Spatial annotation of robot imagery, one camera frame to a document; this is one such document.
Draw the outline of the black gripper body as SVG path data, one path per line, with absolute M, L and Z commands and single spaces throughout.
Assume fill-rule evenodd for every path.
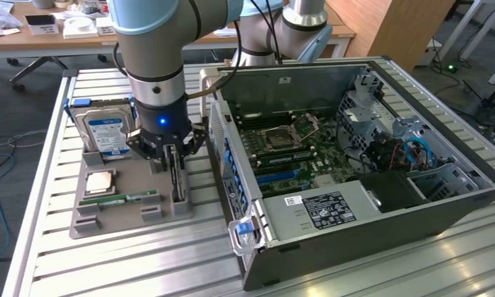
M 174 135 L 186 137 L 193 130 L 187 110 L 189 96 L 183 95 L 174 103 L 166 106 L 153 106 L 135 101 L 142 127 L 163 139 Z

